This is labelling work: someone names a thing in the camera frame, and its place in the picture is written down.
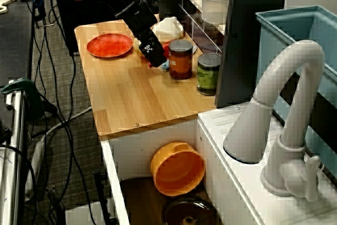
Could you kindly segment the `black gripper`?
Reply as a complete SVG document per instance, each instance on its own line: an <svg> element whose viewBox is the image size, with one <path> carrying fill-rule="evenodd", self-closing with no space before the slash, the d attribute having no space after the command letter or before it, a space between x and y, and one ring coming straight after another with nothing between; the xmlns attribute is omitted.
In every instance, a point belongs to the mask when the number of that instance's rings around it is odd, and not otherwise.
<svg viewBox="0 0 337 225"><path fill-rule="evenodd" d="M159 67L166 63L162 44L151 29L157 19L145 0L133 0L115 16L122 19L138 39L138 48L148 60L149 67Z"/></svg>

